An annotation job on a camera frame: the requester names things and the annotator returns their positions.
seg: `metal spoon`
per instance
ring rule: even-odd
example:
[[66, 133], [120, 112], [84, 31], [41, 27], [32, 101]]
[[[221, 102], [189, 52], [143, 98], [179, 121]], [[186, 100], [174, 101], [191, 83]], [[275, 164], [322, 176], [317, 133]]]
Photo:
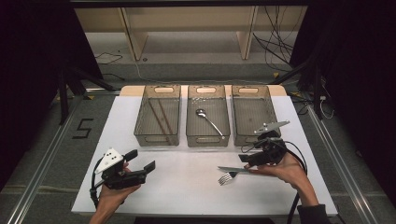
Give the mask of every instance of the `metal spoon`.
[[204, 109], [197, 109], [197, 110], [195, 111], [195, 113], [196, 113], [199, 117], [205, 118], [205, 119], [216, 129], [216, 131], [218, 131], [218, 133], [219, 133], [219, 134], [222, 136], [222, 138], [224, 139], [224, 136], [223, 136], [222, 132], [218, 129], [218, 127], [216, 127], [216, 125], [206, 117], [206, 112], [205, 112]]

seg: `black sleeve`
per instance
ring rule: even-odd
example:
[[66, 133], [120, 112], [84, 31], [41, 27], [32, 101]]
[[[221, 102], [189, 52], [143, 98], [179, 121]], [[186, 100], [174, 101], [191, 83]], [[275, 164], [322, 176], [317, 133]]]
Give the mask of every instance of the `black sleeve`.
[[297, 210], [300, 214], [300, 220], [302, 224], [307, 223], [325, 223], [330, 224], [330, 220], [326, 214], [325, 204], [320, 204], [317, 206], [302, 207], [299, 205]]

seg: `metal fork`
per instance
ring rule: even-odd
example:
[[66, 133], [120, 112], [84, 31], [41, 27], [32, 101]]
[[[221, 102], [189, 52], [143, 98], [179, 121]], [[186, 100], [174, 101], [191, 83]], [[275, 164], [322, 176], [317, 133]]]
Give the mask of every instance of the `metal fork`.
[[224, 185], [225, 183], [227, 183], [228, 181], [232, 180], [234, 177], [236, 177], [236, 175], [238, 174], [238, 172], [228, 172], [225, 175], [223, 175], [218, 182], [221, 185]]

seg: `human hand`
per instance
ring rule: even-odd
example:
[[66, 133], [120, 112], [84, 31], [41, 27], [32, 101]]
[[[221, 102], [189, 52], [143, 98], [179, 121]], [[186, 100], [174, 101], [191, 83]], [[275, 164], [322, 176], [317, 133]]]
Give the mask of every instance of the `human hand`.
[[[123, 164], [125, 172], [131, 172], [127, 168], [128, 162]], [[106, 221], [116, 212], [119, 206], [133, 192], [138, 190], [141, 185], [132, 186], [126, 189], [109, 189], [106, 185], [102, 185], [99, 196], [99, 204], [95, 214], [92, 216], [90, 223], [106, 223]]]
[[274, 175], [279, 179], [290, 183], [297, 189], [303, 206], [318, 205], [318, 198], [308, 179], [303, 167], [289, 152], [285, 154], [278, 164], [265, 164], [257, 166], [257, 170], [249, 169], [252, 174]]

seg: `transparent storage bin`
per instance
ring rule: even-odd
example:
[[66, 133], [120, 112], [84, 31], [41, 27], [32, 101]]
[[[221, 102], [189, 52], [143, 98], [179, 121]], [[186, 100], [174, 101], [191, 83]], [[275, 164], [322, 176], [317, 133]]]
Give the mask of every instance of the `transparent storage bin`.
[[256, 142], [254, 133], [264, 123], [277, 122], [268, 86], [232, 86], [233, 93], [233, 144], [237, 147]]
[[[208, 120], [197, 115], [203, 109]], [[225, 88], [216, 86], [189, 86], [186, 135], [189, 147], [227, 147], [230, 139], [230, 122]]]
[[146, 86], [134, 127], [141, 147], [178, 146], [180, 86]]

